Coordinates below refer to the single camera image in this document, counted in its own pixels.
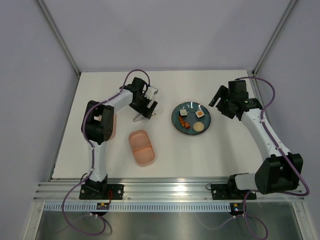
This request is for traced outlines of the white cat paw tongs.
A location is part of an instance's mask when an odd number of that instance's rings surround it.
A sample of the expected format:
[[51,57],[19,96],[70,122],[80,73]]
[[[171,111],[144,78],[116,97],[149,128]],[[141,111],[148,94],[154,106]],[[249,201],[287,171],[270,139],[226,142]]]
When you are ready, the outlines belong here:
[[[164,110],[161,108],[161,109],[158,109],[158,110],[155,110],[152,114],[151,114],[151,117],[154,117],[156,115],[159,115],[163,112]],[[144,121],[144,120],[149,120],[148,118],[144,117],[143,115],[141,114],[138,114],[134,119],[133,119],[133,122],[134,123],[138,123],[140,121]]]

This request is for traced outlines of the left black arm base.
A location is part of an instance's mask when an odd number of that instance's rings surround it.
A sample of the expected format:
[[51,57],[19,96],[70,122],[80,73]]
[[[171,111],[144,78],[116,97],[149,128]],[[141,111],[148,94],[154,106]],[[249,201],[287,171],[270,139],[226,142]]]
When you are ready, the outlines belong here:
[[80,200],[122,200],[124,194],[123,184],[107,184],[102,190],[95,190],[81,185],[79,199]]

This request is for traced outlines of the pink divided lunch box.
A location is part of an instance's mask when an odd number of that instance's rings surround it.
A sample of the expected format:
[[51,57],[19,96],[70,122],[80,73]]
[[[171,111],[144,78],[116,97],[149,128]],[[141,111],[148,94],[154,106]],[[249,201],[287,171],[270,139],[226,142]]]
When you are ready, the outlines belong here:
[[155,151],[149,135],[145,130],[140,129],[130,133],[128,140],[134,161],[137,165],[146,167],[155,161]]

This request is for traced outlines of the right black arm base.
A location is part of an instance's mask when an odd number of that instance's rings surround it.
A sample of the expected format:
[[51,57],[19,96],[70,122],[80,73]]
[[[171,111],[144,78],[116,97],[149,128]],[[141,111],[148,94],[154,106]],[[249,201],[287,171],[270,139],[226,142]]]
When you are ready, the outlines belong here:
[[207,183],[205,188],[211,192],[213,200],[244,200],[248,190],[230,190],[227,184]]

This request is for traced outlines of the orange salmon sushi roll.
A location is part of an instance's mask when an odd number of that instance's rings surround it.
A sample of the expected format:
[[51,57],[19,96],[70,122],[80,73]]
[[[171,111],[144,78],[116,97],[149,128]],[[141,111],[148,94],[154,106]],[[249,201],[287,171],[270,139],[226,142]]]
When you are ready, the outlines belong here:
[[197,110],[195,112],[195,115],[198,119],[201,119],[201,118],[204,118],[205,117],[205,113],[200,109],[200,110]]

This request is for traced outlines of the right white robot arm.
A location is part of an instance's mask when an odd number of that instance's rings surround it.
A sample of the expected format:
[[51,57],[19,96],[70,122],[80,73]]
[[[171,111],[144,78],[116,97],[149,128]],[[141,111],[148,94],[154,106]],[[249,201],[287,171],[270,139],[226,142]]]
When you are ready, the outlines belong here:
[[296,196],[294,191],[303,182],[303,158],[292,153],[278,138],[265,116],[267,107],[257,98],[249,97],[246,77],[220,86],[209,106],[230,119],[237,117],[251,134],[263,160],[255,173],[231,175],[227,181],[228,195],[239,198],[245,191],[257,191],[263,195]]

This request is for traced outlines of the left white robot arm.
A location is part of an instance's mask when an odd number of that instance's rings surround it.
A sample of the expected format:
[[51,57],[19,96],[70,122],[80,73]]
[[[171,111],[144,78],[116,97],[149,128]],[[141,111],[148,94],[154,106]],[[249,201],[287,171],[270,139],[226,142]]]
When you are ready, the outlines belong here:
[[158,89],[143,79],[135,77],[132,83],[123,85],[106,100],[87,103],[82,121],[81,132],[87,141],[91,152],[91,166],[88,179],[95,182],[90,193],[97,199],[103,199],[108,194],[108,186],[102,183],[107,177],[106,148],[114,131],[115,114],[129,106],[140,116],[150,119],[158,104],[153,97]]

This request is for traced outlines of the long brown sausage piece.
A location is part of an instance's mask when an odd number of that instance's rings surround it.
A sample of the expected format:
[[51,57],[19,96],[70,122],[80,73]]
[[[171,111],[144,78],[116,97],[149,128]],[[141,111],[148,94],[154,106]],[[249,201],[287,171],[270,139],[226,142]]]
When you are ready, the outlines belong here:
[[183,118],[181,116],[179,116],[178,118],[179,118],[179,121],[180,121],[181,125],[184,127],[185,126],[185,122],[184,122]]

